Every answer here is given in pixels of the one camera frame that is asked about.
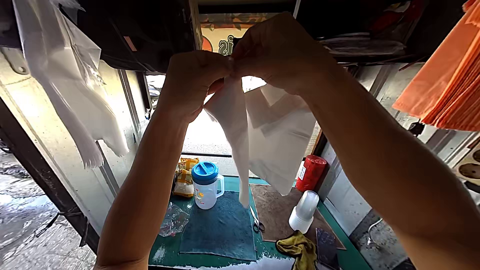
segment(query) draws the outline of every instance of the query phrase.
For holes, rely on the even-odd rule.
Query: label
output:
[[[307,168],[302,166],[300,174],[299,174],[299,179],[300,180],[303,180],[303,176],[305,175],[305,170],[307,170]]]

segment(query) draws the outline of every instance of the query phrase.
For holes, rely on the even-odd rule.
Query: wet ground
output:
[[[64,217],[42,234],[57,208],[12,154],[0,151],[0,269],[90,270],[96,256],[78,247]]]

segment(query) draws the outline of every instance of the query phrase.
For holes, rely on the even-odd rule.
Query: blue lid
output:
[[[218,175],[218,167],[209,162],[202,161],[192,168],[193,181],[200,185],[209,185],[216,181]]]

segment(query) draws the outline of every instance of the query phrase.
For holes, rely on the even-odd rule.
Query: red container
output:
[[[300,171],[297,183],[295,186],[298,190],[304,192],[313,190],[318,182],[318,179],[324,172],[327,161],[315,155],[308,155],[305,158],[303,167]]]

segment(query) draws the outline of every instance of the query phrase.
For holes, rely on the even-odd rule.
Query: brown board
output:
[[[293,229],[290,228],[288,218],[303,193],[292,188],[287,196],[282,196],[272,186],[264,184],[250,184],[250,189],[257,209],[257,217],[265,226],[265,231],[262,232],[263,240],[276,242],[292,235]],[[305,234],[314,243],[317,242],[315,228],[321,228],[334,235],[337,249],[345,249],[318,209],[313,215],[312,225]]]

